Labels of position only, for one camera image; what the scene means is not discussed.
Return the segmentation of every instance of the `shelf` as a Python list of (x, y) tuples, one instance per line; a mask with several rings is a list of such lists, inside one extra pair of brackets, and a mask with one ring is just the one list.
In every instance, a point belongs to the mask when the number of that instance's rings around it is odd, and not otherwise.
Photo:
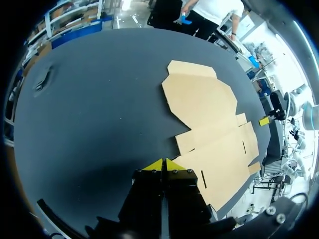
[(66, 4), (68, 2), (71, 2), (71, 0), (65, 0), (65, 1), (62, 1), (62, 2), (58, 3), (52, 9), (50, 9), (50, 12), (53, 12), (54, 10), (57, 10), (59, 7), (61, 7), (62, 5)]
[(100, 23), (100, 22), (98, 22), (98, 21), (91, 22), (91, 23), (86, 22), (86, 23), (83, 23), (83, 24), (78, 24), (78, 25), (69, 27), (69, 28), (63, 30), (62, 32), (59, 32), (58, 34), (52, 36), (52, 37), (49, 39), (49, 41), (53, 41), (53, 40), (57, 39), (57, 38), (60, 37), (62, 34), (68, 32), (68, 31), (70, 31), (70, 30), (75, 30), (75, 29), (82, 28), (82, 27), (92, 26), (92, 25), (96, 25), (96, 24), (99, 24), (99, 23)]
[(65, 13), (65, 14), (63, 14), (63, 15), (61, 15), (61, 16), (56, 17), (55, 19), (53, 19), (53, 20), (51, 21), (50, 24), (53, 24), (53, 23), (59, 21), (60, 19), (66, 17), (67, 15), (73, 14), (73, 13), (75, 13), (75, 12), (77, 12), (77, 11), (87, 9), (87, 8), (89, 8), (89, 7), (92, 7), (92, 6), (98, 6), (98, 5), (99, 5), (99, 2), (95, 2), (95, 3), (92, 3), (92, 4), (88, 4), (88, 5), (86, 5), (86, 6), (78, 7), (78, 8), (76, 8), (76, 9), (71, 10), (71, 11), (68, 11), (67, 13)]
[(34, 41), (37, 37), (39, 37), (41, 34), (43, 34), (46, 31), (46, 29), (41, 30), (37, 35), (35, 35), (30, 41), (29, 44)]

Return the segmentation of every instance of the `workbench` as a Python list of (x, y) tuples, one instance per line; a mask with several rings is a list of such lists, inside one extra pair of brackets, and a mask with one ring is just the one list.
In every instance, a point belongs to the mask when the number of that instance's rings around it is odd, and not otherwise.
[[(231, 54), (167, 30), (103, 31), (50, 51), (25, 79), (16, 108), (15, 156), (33, 206), (43, 198), (84, 233), (85, 225), (96, 225), (96, 216), (117, 220), (135, 169), (179, 155), (174, 137), (189, 129), (170, 112), (161, 86), (171, 60), (214, 68), (237, 98), (236, 114), (245, 113), (252, 122), (260, 152), (253, 162), (263, 160), (270, 132), (258, 120), (265, 112)], [(48, 69), (37, 91), (36, 82)], [(216, 115), (223, 117), (223, 112)], [(253, 177), (217, 212), (220, 219)]]

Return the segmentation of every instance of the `machine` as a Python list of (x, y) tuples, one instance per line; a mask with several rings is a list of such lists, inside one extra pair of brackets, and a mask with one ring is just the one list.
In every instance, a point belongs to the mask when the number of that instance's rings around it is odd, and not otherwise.
[[(307, 145), (304, 137), (305, 134), (300, 131), (300, 123), (294, 118), (288, 120), (288, 117), (294, 117), (303, 110), (302, 122), (304, 129), (319, 130), (319, 105), (313, 106), (307, 100), (307, 91), (309, 90), (308, 86), (303, 84), (292, 92), (285, 93), (284, 97), (282, 97), (279, 91), (271, 93), (270, 99), (274, 109), (271, 110), (267, 116), (259, 120), (260, 126), (269, 124), (273, 120), (281, 120), (283, 122), (286, 148), (291, 148), (292, 152), (289, 156), (282, 157), (283, 163), (281, 170), (292, 180), (295, 180), (299, 176), (304, 177), (305, 180), (308, 178), (308, 172), (305, 169), (303, 158), (300, 155), (300, 152), (302, 152)], [(286, 133), (288, 124), (292, 127), (289, 133), (296, 140), (296, 146), (291, 146), (288, 141)], [(297, 162), (299, 169), (293, 170), (288, 165), (291, 159)]]
[[(85, 238), (56, 216), (42, 199), (37, 204), (62, 236)], [(133, 173), (119, 222), (97, 217), (97, 226), (86, 226), (85, 230), (91, 239), (283, 238), (302, 208), (303, 204), (282, 197), (239, 228), (235, 228), (238, 221), (233, 217), (212, 223), (212, 212), (200, 194), (194, 171), (160, 159)]]

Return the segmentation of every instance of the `flat cardboard box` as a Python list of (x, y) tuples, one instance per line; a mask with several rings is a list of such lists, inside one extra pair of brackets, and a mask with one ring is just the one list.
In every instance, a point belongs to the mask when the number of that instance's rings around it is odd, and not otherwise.
[(97, 7), (93, 7), (91, 9), (87, 10), (86, 12), (84, 12), (83, 16), (91, 18), (92, 16), (96, 17), (97, 14), (98, 14), (98, 8)]
[(58, 16), (61, 16), (64, 12), (64, 7), (60, 7), (58, 9), (56, 9), (55, 11), (53, 11), (51, 14), (50, 14), (50, 18), (51, 20), (57, 18)]
[(43, 29), (45, 29), (45, 21), (44, 20), (38, 24), (38, 31), (40, 32)]
[(256, 135), (211, 67), (171, 61), (168, 72), (162, 86), (169, 108), (191, 129), (176, 136), (181, 156), (174, 162), (194, 170), (205, 202), (218, 211), (260, 168), (249, 166), (259, 155)]

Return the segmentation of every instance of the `blue object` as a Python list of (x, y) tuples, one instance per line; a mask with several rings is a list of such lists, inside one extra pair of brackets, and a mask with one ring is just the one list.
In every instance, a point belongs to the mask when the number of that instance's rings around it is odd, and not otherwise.
[(248, 57), (248, 58), (249, 58), (249, 60), (251, 61), (251, 63), (253, 63), (254, 67), (259, 68), (259, 62), (256, 60), (255, 57), (250, 56), (250, 57)]
[(85, 36), (94, 32), (98, 32), (102, 30), (102, 21), (100, 21), (98, 24), (87, 26), (80, 28), (75, 31), (68, 31), (64, 34), (62, 34), (59, 38), (52, 41), (52, 49), (57, 48), (58, 46), (64, 44), (65, 42), (71, 41), (75, 38)]
[(181, 23), (184, 23), (184, 24), (186, 24), (186, 25), (190, 25), (190, 24), (192, 23), (192, 21), (186, 20), (186, 16), (183, 15), (183, 16), (181, 17)]
[(250, 71), (250, 72), (247, 73), (247, 76), (248, 76), (249, 80), (251, 80), (251, 79), (253, 79), (256, 76), (256, 73), (253, 72), (253, 71)]
[(267, 85), (266, 80), (261, 79), (258, 81), (258, 85), (261, 88), (261, 92), (258, 92), (259, 97), (264, 97), (265, 93), (267, 94), (267, 96), (269, 96), (271, 94), (271, 90)]

